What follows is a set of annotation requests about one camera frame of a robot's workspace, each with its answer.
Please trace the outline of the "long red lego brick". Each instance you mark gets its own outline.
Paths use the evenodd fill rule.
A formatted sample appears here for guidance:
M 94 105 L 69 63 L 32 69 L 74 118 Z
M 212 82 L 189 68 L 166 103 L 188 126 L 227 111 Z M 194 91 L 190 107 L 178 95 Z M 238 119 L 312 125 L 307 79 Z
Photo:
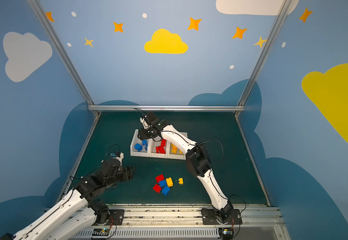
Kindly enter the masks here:
M 156 147 L 156 152 L 157 154 L 166 154 L 166 150 L 162 146 Z

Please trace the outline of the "red lego brick bottom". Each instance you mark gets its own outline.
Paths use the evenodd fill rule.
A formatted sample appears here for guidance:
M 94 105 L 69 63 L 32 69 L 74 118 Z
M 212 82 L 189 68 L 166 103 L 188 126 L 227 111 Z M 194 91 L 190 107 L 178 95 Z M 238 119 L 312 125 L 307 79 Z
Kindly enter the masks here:
M 162 188 L 158 185 L 158 184 L 155 184 L 154 187 L 153 187 L 153 190 L 157 193 L 160 193 Z

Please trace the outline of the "red square lego brick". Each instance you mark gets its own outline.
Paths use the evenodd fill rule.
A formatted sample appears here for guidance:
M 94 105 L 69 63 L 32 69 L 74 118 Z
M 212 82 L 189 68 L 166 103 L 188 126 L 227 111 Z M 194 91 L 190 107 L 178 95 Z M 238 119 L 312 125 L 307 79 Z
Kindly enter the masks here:
M 159 184 L 161 181 L 165 180 L 165 177 L 163 174 L 158 175 L 157 177 L 155 177 L 155 180 L 157 182 L 157 184 Z

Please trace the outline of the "blue lego brick bottom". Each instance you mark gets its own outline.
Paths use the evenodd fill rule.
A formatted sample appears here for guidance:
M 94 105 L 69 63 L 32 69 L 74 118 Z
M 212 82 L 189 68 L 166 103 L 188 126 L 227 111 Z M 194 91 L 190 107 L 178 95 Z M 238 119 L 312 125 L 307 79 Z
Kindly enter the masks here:
M 166 196 L 166 195 L 169 193 L 170 190 L 171 190 L 170 187 L 164 186 L 164 187 L 162 188 L 162 193 L 163 193 L 163 195 Z

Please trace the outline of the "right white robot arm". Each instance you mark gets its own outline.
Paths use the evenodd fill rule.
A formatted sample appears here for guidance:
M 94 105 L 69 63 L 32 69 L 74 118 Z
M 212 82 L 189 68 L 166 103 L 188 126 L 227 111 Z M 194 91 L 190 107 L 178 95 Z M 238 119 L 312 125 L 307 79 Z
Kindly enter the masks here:
M 211 166 L 211 160 L 204 143 L 197 143 L 185 137 L 166 120 L 160 120 L 153 112 L 140 118 L 143 128 L 138 130 L 140 140 L 160 137 L 179 148 L 185 154 L 188 171 L 197 177 L 207 191 L 216 219 L 226 224 L 234 210 L 231 201 L 219 186 Z

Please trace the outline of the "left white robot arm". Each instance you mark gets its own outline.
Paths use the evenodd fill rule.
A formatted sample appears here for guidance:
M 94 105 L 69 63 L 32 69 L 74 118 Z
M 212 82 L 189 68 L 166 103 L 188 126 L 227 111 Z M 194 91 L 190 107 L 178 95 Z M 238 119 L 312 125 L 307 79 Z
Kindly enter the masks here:
M 109 208 L 98 199 L 106 189 L 133 179 L 136 169 L 122 165 L 124 154 L 115 152 L 94 174 L 80 179 L 65 197 L 29 226 L 2 240 L 67 240 L 93 224 L 114 225 Z

